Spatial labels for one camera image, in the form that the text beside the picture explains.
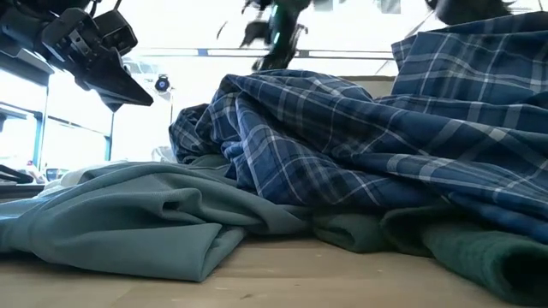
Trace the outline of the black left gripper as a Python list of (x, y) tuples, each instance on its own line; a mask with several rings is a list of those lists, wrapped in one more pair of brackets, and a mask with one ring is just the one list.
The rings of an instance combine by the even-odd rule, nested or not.
[(69, 8), (43, 21), (41, 43), (50, 53), (50, 63), (69, 71), (82, 88), (96, 91), (112, 113), (124, 104), (153, 103), (152, 96), (126, 71), (119, 52), (102, 46), (98, 25), (84, 9)]

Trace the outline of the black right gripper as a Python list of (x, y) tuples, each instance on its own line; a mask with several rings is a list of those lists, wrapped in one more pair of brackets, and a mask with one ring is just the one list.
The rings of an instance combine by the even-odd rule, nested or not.
[(253, 71), (286, 69), (296, 53), (298, 18), (308, 8), (311, 0), (271, 0), (269, 17), (270, 49), (258, 58)]

